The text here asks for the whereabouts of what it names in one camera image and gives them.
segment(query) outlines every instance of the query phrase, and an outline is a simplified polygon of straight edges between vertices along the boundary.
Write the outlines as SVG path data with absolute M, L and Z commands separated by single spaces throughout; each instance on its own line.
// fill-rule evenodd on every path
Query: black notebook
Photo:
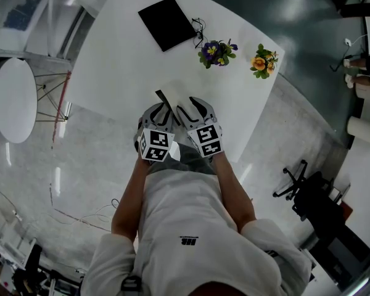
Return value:
M 163 0 L 138 12 L 163 52 L 196 36 L 175 0 Z

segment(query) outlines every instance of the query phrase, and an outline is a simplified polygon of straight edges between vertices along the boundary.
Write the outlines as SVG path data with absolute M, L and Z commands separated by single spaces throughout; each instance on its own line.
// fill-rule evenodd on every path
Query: dark green floor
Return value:
M 363 34 L 361 18 L 341 18 L 331 0 L 213 0 L 232 10 L 273 39 L 286 54 L 280 73 L 295 86 L 336 130 L 346 146 L 347 120 L 356 97 L 334 73 L 346 50 L 344 38 Z M 348 54 L 359 54 L 360 43 Z

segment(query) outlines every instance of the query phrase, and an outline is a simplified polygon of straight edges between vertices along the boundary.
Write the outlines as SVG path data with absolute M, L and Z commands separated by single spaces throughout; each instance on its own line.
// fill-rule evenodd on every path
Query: white t-shirt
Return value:
M 310 278 L 311 261 L 272 221 L 252 221 L 237 232 L 213 175 L 149 175 L 138 234 L 137 254 L 124 236 L 102 237 L 81 296 L 122 295 L 130 275 L 141 278 L 140 295 L 153 296 L 188 296 L 208 282 L 247 296 L 300 295 Z

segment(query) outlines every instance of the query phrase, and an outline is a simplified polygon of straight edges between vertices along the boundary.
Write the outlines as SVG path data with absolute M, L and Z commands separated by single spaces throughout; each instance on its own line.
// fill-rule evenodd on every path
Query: potted plant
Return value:
M 276 68 L 278 62 L 278 54 L 276 52 L 265 49 L 262 44 L 259 44 L 257 55 L 251 58 L 251 70 L 257 78 L 266 79 Z
M 210 41 L 205 43 L 202 51 L 198 53 L 200 62 L 209 69 L 211 65 L 218 65 L 220 67 L 229 65 L 229 58 L 236 58 L 232 51 L 238 50 L 236 44 L 231 44 L 229 39 L 228 43 L 222 41 Z

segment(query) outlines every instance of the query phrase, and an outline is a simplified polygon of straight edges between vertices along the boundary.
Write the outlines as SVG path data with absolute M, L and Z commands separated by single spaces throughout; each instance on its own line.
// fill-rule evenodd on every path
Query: black and white marker cube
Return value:
M 144 128 L 140 139 L 141 158 L 162 162 L 166 159 L 174 134 Z
M 223 151 L 221 128 L 218 123 L 192 129 L 187 134 L 203 158 Z

